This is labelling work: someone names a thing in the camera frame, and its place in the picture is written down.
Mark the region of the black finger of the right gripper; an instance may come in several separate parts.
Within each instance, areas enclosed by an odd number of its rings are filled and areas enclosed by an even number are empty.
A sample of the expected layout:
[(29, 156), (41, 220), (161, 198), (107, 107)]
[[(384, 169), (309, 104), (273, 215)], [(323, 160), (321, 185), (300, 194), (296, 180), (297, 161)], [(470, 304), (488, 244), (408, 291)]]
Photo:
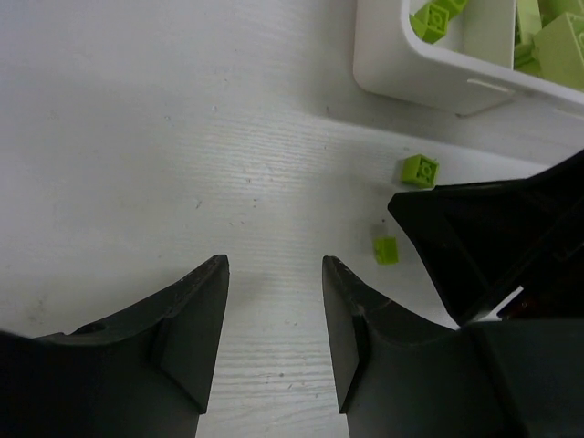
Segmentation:
[(388, 210), (412, 241), (450, 317), (583, 315), (583, 154), (534, 176), (394, 195)]

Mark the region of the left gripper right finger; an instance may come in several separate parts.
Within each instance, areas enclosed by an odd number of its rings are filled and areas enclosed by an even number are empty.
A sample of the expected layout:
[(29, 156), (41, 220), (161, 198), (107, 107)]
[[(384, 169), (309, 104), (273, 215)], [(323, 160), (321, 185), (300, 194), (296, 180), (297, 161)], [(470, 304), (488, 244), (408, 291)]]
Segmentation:
[(583, 324), (452, 330), (366, 285), (335, 256), (322, 287), (339, 411), (353, 437), (580, 437)]

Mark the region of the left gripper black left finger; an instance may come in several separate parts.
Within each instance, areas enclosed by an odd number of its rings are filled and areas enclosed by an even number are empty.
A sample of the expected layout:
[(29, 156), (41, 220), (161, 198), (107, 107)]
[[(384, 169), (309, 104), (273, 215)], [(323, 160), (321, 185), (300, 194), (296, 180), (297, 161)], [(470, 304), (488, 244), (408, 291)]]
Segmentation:
[(193, 437), (228, 294), (214, 255), (174, 284), (78, 328), (1, 335), (4, 437)]

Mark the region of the green 2x2 lego plate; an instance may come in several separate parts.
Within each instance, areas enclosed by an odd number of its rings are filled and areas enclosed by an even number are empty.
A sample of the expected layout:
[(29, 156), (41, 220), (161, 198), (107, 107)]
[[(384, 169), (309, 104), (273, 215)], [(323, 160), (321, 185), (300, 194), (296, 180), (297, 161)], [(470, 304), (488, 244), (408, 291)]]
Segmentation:
[(514, 70), (583, 90), (583, 3), (518, 1)]

